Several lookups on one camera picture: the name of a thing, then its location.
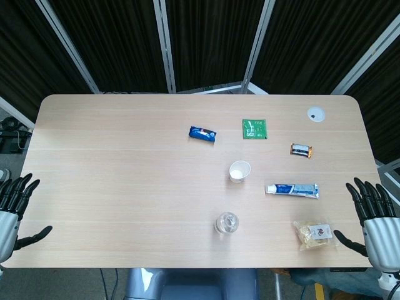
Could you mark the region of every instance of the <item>clear plastic cup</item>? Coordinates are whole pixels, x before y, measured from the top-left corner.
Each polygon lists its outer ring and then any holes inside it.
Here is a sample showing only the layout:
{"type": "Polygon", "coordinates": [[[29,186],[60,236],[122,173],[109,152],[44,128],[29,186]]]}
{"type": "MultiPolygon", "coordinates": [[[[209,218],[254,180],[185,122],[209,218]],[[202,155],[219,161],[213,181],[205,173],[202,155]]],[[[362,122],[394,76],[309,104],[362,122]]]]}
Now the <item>clear plastic cup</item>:
{"type": "Polygon", "coordinates": [[[251,166],[247,161],[235,161],[229,168],[229,178],[234,183],[242,183],[250,170],[251,166]]]}
{"type": "Polygon", "coordinates": [[[226,211],[217,218],[214,227],[218,233],[231,234],[238,229],[239,219],[235,214],[226,211]]]}

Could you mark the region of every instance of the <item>blue candy wrapper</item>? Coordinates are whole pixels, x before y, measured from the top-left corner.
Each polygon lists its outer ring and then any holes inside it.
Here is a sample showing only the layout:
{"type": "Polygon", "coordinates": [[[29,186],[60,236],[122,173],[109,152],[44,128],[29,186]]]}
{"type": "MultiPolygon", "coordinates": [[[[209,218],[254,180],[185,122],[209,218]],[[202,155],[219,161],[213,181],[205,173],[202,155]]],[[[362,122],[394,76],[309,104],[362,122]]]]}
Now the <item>blue candy wrapper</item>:
{"type": "Polygon", "coordinates": [[[195,139],[203,139],[209,142],[215,142],[215,136],[217,135],[216,132],[192,126],[190,127],[189,136],[195,139]]]}

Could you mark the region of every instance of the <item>black curtain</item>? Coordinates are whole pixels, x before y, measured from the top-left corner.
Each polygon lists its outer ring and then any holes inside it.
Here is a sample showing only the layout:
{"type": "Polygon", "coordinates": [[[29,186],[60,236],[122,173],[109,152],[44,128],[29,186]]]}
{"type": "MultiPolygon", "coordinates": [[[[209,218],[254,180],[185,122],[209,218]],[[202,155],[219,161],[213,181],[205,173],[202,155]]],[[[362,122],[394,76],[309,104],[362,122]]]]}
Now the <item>black curtain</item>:
{"type": "Polygon", "coordinates": [[[242,81],[264,0],[167,0],[177,91],[242,81]]]}
{"type": "Polygon", "coordinates": [[[357,99],[374,157],[400,158],[400,37],[347,91],[357,99]]]}
{"type": "Polygon", "coordinates": [[[398,0],[277,0],[251,81],[270,94],[330,94],[399,13],[398,0]]]}
{"type": "Polygon", "coordinates": [[[35,121],[51,94],[90,90],[32,0],[0,1],[0,95],[35,121]]]}
{"type": "Polygon", "coordinates": [[[101,91],[168,92],[151,0],[50,3],[101,91]]]}

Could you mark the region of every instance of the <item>cable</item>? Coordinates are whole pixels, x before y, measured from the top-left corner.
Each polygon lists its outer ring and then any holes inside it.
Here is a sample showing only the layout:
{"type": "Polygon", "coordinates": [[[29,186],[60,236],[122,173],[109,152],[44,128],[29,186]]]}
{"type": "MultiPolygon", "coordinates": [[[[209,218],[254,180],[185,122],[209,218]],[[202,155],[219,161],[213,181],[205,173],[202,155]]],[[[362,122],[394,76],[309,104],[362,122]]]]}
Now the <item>cable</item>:
{"type": "Polygon", "coordinates": [[[14,132],[15,132],[15,133],[18,133],[18,139],[17,139],[18,148],[19,148],[19,149],[21,149],[21,150],[25,150],[25,149],[27,149],[28,147],[21,148],[21,146],[19,145],[19,131],[18,131],[18,130],[14,130],[14,132]]]}
{"type": "Polygon", "coordinates": [[[100,273],[101,273],[101,279],[102,279],[102,286],[104,288],[104,293],[106,294],[106,300],[108,300],[106,281],[104,280],[103,270],[101,268],[100,268],[100,273]]]}
{"type": "Polygon", "coordinates": [[[307,286],[304,286],[303,289],[302,289],[300,300],[303,300],[303,296],[304,296],[304,292],[306,291],[306,287],[307,286]]]}
{"type": "Polygon", "coordinates": [[[397,284],[392,288],[392,290],[391,290],[389,296],[387,297],[387,300],[392,300],[392,298],[393,298],[393,296],[394,296],[394,293],[395,293],[396,290],[399,288],[399,286],[400,286],[400,281],[397,282],[397,284]]]}
{"type": "Polygon", "coordinates": [[[115,279],[114,289],[112,290],[111,300],[114,300],[114,297],[117,292],[117,287],[118,287],[118,270],[117,270],[117,268],[115,269],[115,275],[116,275],[116,279],[115,279]]]}

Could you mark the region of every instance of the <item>white toothpaste tube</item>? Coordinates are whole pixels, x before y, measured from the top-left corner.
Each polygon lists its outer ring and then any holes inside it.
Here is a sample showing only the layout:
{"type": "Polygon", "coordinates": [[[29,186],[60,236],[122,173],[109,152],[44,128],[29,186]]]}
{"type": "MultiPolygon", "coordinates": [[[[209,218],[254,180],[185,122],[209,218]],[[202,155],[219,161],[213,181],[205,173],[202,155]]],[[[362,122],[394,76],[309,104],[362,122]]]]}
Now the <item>white toothpaste tube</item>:
{"type": "Polygon", "coordinates": [[[265,186],[265,193],[316,199],[319,197],[318,184],[273,184],[272,186],[265,186]]]}

